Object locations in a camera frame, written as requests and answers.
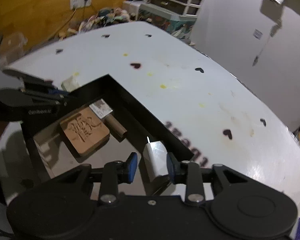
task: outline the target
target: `screw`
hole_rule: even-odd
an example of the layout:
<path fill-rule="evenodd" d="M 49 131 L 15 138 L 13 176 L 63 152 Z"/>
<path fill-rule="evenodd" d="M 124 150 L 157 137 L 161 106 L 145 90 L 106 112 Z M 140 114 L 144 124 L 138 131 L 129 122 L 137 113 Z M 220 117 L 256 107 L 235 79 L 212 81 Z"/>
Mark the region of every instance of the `screw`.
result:
<path fill-rule="evenodd" d="M 112 194 L 104 194 L 101 196 L 101 201 L 104 203 L 113 203 L 114 201 L 117 200 L 117 197 Z"/>
<path fill-rule="evenodd" d="M 191 202 L 201 202 L 202 200 L 204 200 L 204 197 L 200 194 L 191 194 L 188 196 L 188 200 L 190 200 Z"/>
<path fill-rule="evenodd" d="M 148 204 L 154 206 L 157 202 L 155 200 L 149 200 Z"/>

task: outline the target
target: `black frame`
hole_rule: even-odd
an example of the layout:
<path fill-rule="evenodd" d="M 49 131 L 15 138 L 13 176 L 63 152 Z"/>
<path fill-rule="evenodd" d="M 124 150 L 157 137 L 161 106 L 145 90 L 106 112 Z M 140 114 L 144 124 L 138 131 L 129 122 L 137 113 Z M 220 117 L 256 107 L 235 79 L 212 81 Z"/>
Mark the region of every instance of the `black frame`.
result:
<path fill-rule="evenodd" d="M 212 169 L 178 162 L 167 154 L 174 184 L 186 184 L 180 196 L 135 196 L 118 192 L 131 183 L 137 154 L 127 161 L 92 169 L 80 165 L 17 196 L 7 218 L 18 239 L 223 239 L 289 240 L 296 204 L 285 194 L 221 164 Z M 205 200 L 203 182 L 214 199 Z M 99 199 L 90 199 L 101 183 Z"/>
<path fill-rule="evenodd" d="M 22 132 L 29 151 L 29 156 L 33 166 L 37 168 L 37 173 L 41 181 L 50 179 L 48 172 L 40 158 L 38 149 L 34 142 L 34 136 L 61 119 L 70 112 L 88 106 L 91 103 L 103 98 L 111 108 L 115 105 L 121 105 L 127 109 L 134 118 L 153 136 L 153 139 L 163 141 L 168 152 L 173 152 L 178 161 L 190 160 L 194 154 L 165 127 L 150 111 L 148 111 L 138 100 L 136 100 L 127 90 L 125 90 L 109 74 L 100 77 L 69 94 L 74 97 L 67 103 L 67 106 L 61 107 L 60 111 L 51 117 L 25 120 L 21 124 Z"/>

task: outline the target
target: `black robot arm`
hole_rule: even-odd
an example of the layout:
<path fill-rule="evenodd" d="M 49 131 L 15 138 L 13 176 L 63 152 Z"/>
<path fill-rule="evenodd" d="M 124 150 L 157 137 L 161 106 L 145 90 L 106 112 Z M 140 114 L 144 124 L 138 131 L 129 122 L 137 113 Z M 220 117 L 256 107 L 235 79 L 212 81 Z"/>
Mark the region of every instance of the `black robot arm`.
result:
<path fill-rule="evenodd" d="M 289 239 L 297 218 L 285 194 L 224 165 L 212 169 L 179 163 L 167 155 L 170 180 L 185 184 L 180 196 L 133 196 L 118 193 L 131 183 L 137 154 L 103 168 L 80 165 L 16 197 L 8 220 L 19 239 Z M 203 183 L 214 199 L 206 200 Z M 93 183 L 101 183 L 91 200 Z"/>
<path fill-rule="evenodd" d="M 20 89 L 0 90 L 0 121 L 24 121 L 56 115 L 72 98 L 52 85 L 52 81 L 16 70 L 7 69 L 4 73 L 20 79 L 22 85 Z"/>

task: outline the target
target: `wooden block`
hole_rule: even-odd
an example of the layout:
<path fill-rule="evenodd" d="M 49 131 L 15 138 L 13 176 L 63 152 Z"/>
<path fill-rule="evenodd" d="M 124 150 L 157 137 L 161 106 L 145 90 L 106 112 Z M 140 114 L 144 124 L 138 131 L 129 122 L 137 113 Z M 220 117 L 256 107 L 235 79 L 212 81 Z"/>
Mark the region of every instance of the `wooden block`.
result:
<path fill-rule="evenodd" d="M 92 152 L 110 137 L 109 129 L 89 107 L 63 120 L 60 127 L 81 156 Z"/>

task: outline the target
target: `black heart sticker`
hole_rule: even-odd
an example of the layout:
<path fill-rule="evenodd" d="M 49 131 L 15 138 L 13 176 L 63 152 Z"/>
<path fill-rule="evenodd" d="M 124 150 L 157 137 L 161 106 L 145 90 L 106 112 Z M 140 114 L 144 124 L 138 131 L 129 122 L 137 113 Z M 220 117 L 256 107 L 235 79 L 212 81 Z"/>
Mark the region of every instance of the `black heart sticker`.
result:
<path fill-rule="evenodd" d="M 261 119 L 260 119 L 260 122 L 262 122 L 262 123 L 263 123 L 263 125 L 264 125 L 265 127 L 267 126 L 267 124 L 266 124 L 266 120 L 265 120 L 265 119 L 261 118 Z"/>
<path fill-rule="evenodd" d="M 200 71 L 201 73 L 204 73 L 203 69 L 200 68 L 200 67 L 198 67 L 198 68 L 196 68 L 196 69 L 194 69 L 194 70 L 197 70 L 197 71 Z"/>
<path fill-rule="evenodd" d="M 228 136 L 230 140 L 232 140 L 232 133 L 229 129 L 223 130 L 223 134 Z"/>
<path fill-rule="evenodd" d="M 63 52 L 63 49 L 56 49 L 56 54 Z"/>
<path fill-rule="evenodd" d="M 141 68 L 141 64 L 140 63 L 130 63 L 130 66 L 134 67 L 135 69 Z"/>

